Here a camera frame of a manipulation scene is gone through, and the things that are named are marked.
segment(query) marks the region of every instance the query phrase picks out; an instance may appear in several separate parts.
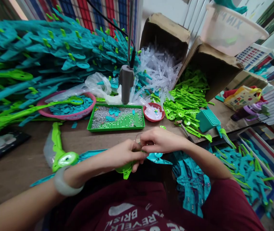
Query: striped cloth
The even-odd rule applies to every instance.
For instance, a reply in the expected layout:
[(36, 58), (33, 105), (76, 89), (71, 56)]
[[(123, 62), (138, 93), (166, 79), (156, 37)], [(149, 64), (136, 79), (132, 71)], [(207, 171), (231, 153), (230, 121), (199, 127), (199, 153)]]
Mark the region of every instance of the striped cloth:
[[(129, 0), (91, 0), (91, 2), (104, 16), (111, 21), (115, 19), (120, 28), (124, 28), (125, 31), (128, 30)], [(24, 0), (24, 3), (30, 10), (32, 19), (49, 21), (50, 19), (48, 19), (46, 13), (52, 15), (52, 8), (56, 9), (56, 5), (59, 5), (65, 16), (74, 20), (79, 19), (80, 24), (90, 31), (95, 31), (95, 29), (100, 29), (100, 27), (102, 27), (103, 31), (109, 28), (111, 30), (110, 35), (115, 36), (114, 27), (95, 10), (93, 11), (86, 0)], [(138, 0), (135, 0), (134, 4), (132, 39), (136, 42), (139, 20)]]

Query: purple bottle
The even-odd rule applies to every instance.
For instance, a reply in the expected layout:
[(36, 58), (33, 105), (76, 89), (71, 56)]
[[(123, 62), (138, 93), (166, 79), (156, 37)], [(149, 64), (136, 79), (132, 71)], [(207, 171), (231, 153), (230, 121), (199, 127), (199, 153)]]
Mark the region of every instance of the purple bottle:
[(246, 119), (247, 121), (255, 120), (259, 117), (258, 111), (261, 110), (262, 103), (256, 103), (252, 105), (246, 105), (239, 109), (235, 114), (231, 116), (233, 121), (238, 121), (240, 119), (246, 118), (248, 116), (255, 116), (252, 119)]

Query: red small basket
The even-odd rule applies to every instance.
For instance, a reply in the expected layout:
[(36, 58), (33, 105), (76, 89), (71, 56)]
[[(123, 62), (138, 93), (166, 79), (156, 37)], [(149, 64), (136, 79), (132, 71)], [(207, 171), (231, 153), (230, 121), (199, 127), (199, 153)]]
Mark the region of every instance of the red small basket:
[[(49, 98), (51, 98), (51, 97), (53, 97), (57, 94), (60, 94), (62, 92), (64, 92), (64, 90), (55, 92), (51, 95), (48, 95), (47, 97), (45, 97), (45, 98), (41, 99), (40, 101), (38, 101), (37, 106), (46, 105), (47, 103), (45, 101), (47, 99), (49, 99)], [(90, 97), (93, 100), (93, 103), (91, 104), (91, 106), (89, 106), (87, 109), (85, 109), (81, 112), (74, 113), (74, 114), (69, 114), (69, 115), (54, 115), (54, 114), (51, 113), (51, 111), (48, 107), (44, 108), (44, 109), (41, 109), (38, 112), (43, 116), (51, 117), (51, 118), (57, 118), (57, 119), (60, 119), (60, 120), (78, 120), (78, 119), (82, 119), (83, 117), (88, 116), (92, 112), (92, 110), (94, 108), (94, 105), (96, 104), (96, 98), (93, 94), (87, 92), (87, 93), (84, 93), (82, 95)]]
[(161, 119), (159, 119), (159, 120), (154, 120), (154, 119), (149, 118), (149, 117), (146, 115), (146, 113), (145, 113), (146, 106), (143, 107), (143, 114), (144, 114), (144, 117), (145, 117), (148, 121), (150, 121), (150, 122), (152, 122), (152, 123), (161, 121), (161, 120), (165, 117), (165, 111), (163, 111), (163, 110), (162, 110), (162, 107), (161, 107), (159, 104), (157, 104), (157, 103), (149, 103), (149, 105), (152, 106), (152, 107), (155, 107), (155, 108), (159, 109), (159, 110), (162, 112), (162, 117), (161, 117)]

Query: table surface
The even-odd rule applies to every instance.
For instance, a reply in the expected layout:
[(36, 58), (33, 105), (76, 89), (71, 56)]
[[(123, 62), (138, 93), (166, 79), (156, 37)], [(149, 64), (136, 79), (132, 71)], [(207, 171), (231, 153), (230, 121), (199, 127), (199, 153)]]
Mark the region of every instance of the table surface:
[[(227, 133), (249, 125), (245, 120), (232, 121), (230, 116), (234, 112), (231, 109), (216, 99), (213, 99), (212, 102), (216, 105), (209, 105), (209, 108), (220, 120), (221, 127)], [(126, 139), (135, 140), (138, 133), (161, 125), (175, 134), (185, 135), (180, 127), (174, 125), (174, 121), (169, 121), (166, 118), (158, 123), (146, 121), (144, 130), (99, 133), (91, 133), (87, 130), (88, 121), (78, 121), (75, 129), (71, 128), (73, 121), (67, 121), (60, 127), (62, 145), (66, 152), (74, 151), (81, 154), (89, 150), (107, 149)], [(43, 154), (43, 148), (51, 128), (52, 122), (32, 122), (24, 127), (18, 127), (18, 130), (32, 137), (0, 159), (0, 204), (27, 190), (29, 185), (35, 181), (52, 174)], [(218, 136), (216, 129), (211, 129), (207, 133), (212, 137)], [(195, 143), (205, 140), (193, 135), (191, 137)]]

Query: brown cardboard box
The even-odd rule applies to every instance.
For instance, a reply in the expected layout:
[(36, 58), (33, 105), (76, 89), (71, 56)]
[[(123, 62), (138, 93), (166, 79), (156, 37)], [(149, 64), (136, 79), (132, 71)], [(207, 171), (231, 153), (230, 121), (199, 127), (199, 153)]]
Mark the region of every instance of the brown cardboard box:
[(167, 49), (179, 62), (184, 62), (190, 39), (189, 30), (161, 13), (152, 14), (145, 22), (140, 48), (157, 44)]
[(238, 89), (240, 86), (257, 86), (258, 88), (265, 88), (268, 82), (265, 78), (258, 76), (248, 71), (241, 71), (226, 87), (228, 90)]
[(187, 65), (200, 69), (205, 73), (210, 90), (205, 99), (210, 101), (243, 70), (243, 65), (235, 57), (228, 56), (208, 44), (202, 43), (200, 37), (194, 41), (184, 62), (178, 78), (185, 71)]

